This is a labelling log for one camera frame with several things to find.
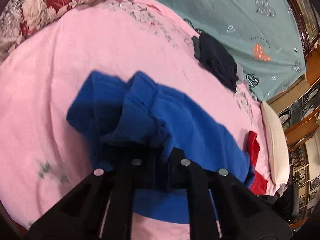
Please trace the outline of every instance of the pink bedsheet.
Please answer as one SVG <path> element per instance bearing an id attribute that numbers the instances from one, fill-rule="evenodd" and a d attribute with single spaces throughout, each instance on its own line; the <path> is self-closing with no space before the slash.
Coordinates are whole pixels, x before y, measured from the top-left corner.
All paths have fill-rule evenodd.
<path id="1" fill-rule="evenodd" d="M 29 227 L 90 171 L 88 147 L 68 125 L 68 107 L 92 69 L 128 80 L 142 70 L 196 101 L 246 149 L 249 130 L 261 151 L 256 170 L 273 195 L 260 103 L 241 84 L 234 94 L 194 58 L 197 35 L 153 0 L 81 6 L 21 44 L 0 68 L 0 199 Z M 134 239 L 188 239 L 188 225 L 137 214 Z"/>

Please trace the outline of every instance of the pillow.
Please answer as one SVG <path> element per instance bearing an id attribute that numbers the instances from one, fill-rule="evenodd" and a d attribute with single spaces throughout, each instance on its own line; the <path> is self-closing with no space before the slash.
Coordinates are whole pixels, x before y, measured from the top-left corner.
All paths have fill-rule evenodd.
<path id="1" fill-rule="evenodd" d="M 280 119 L 266 102 L 261 103 L 261 111 L 269 151 L 271 178 L 276 185 L 287 183 L 290 175 L 287 141 Z"/>
<path id="2" fill-rule="evenodd" d="M 78 4 L 95 0 L 10 0 L 0 16 L 0 64 L 25 39 Z"/>

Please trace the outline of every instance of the white pillow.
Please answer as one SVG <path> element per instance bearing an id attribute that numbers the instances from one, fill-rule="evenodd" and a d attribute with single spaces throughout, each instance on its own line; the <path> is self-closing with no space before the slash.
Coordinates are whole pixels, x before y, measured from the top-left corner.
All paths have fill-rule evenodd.
<path id="1" fill-rule="evenodd" d="M 276 185 L 287 183 L 290 175 L 289 154 L 280 119 L 264 101 L 261 103 L 261 111 L 266 129 L 272 181 Z"/>

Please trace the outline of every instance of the floral comforter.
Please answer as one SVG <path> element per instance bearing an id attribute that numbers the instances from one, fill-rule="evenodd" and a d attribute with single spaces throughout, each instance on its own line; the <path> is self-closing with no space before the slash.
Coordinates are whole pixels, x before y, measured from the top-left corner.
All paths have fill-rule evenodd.
<path id="1" fill-rule="evenodd" d="M 0 16 L 0 64 L 25 39 L 77 4 L 95 0 L 10 0 Z"/>

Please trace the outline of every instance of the metal screw head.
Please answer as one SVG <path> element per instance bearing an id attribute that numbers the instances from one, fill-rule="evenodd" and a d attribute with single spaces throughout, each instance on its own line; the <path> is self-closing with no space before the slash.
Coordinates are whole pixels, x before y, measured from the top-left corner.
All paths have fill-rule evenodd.
<path id="1" fill-rule="evenodd" d="M 189 161 L 188 159 L 183 159 L 183 160 L 181 160 L 180 163 L 181 163 L 183 166 L 188 166 L 188 165 L 190 165 L 191 161 Z"/>
<path id="2" fill-rule="evenodd" d="M 141 160 L 140 159 L 133 159 L 131 163 L 134 166 L 139 166 L 139 165 L 141 165 Z"/>
<path id="3" fill-rule="evenodd" d="M 104 171 L 103 169 L 95 169 L 93 174 L 96 175 L 96 176 L 101 176 L 103 175 Z"/>
<path id="4" fill-rule="evenodd" d="M 221 176 L 227 176 L 229 174 L 229 171 L 226 170 L 226 169 L 220 169 L 218 170 L 218 173 L 221 175 Z"/>

